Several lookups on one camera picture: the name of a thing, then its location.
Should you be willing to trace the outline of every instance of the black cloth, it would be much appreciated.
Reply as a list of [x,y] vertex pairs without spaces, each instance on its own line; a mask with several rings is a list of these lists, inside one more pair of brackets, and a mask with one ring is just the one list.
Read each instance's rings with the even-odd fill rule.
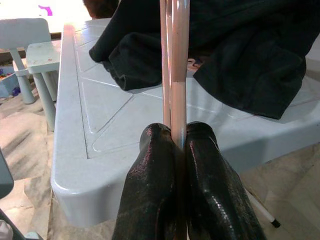
[[[319,0],[191,0],[189,55],[209,56],[193,76],[224,104],[280,119],[319,32]],[[89,54],[123,90],[160,84],[159,0],[122,0]]]
[[175,144],[163,124],[145,128],[129,170],[112,240],[173,240],[176,229]]
[[191,240],[266,240],[240,177],[211,127],[187,125],[188,235]]
[[[163,124],[146,127],[129,170],[112,240],[173,240],[177,229],[176,152]],[[190,240],[265,240],[238,174],[223,159],[215,134],[187,125],[184,188]]]

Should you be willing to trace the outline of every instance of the black jacket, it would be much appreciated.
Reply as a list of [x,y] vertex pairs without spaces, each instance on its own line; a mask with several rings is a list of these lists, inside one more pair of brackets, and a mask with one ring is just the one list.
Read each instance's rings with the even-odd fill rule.
[[[320,0],[191,0],[193,75],[234,108],[280,119],[299,91],[320,32]],[[161,83],[159,0],[122,0],[89,51],[123,90]]]

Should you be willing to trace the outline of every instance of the metal rod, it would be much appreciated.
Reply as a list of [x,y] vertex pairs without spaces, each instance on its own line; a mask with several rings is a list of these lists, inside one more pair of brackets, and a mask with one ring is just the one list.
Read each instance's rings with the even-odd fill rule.
[[161,48],[162,48],[162,98],[163,124],[171,128],[170,80],[169,80],[169,48],[167,37],[167,0],[160,0]]
[[248,195],[248,198],[250,202],[262,213],[263,216],[265,216],[266,219],[270,223],[272,223],[275,220],[275,217],[272,216],[268,210],[260,203],[258,200],[246,189],[245,190],[246,194]]
[[163,122],[171,127],[172,140],[180,149],[175,156],[177,185],[175,240],[187,239],[184,148],[187,135],[189,9],[190,0],[160,0]]
[[172,0],[171,136],[184,149],[186,139],[186,77],[189,46],[190,0]]

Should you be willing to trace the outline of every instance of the table top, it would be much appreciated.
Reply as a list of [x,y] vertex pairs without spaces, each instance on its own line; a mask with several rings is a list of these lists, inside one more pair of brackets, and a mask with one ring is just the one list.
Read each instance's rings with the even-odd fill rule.
[[26,51],[26,65],[30,74],[59,69],[61,40],[30,44]]
[[[109,19],[64,26],[51,185],[68,220],[89,226],[117,214],[143,129],[162,122],[162,88],[121,90],[88,51]],[[305,77],[280,120],[229,107],[188,73],[187,121],[209,124],[240,172],[320,140],[320,82]]]

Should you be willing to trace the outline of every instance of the pink object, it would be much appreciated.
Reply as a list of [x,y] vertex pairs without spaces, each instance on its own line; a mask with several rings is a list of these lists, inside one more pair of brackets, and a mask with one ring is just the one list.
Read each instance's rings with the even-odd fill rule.
[[40,5],[38,5],[38,7],[39,7],[40,9],[46,10],[48,16],[52,16],[52,15],[53,15],[53,14],[52,14],[52,11],[51,11],[51,8],[50,8],[49,6],[40,6]]

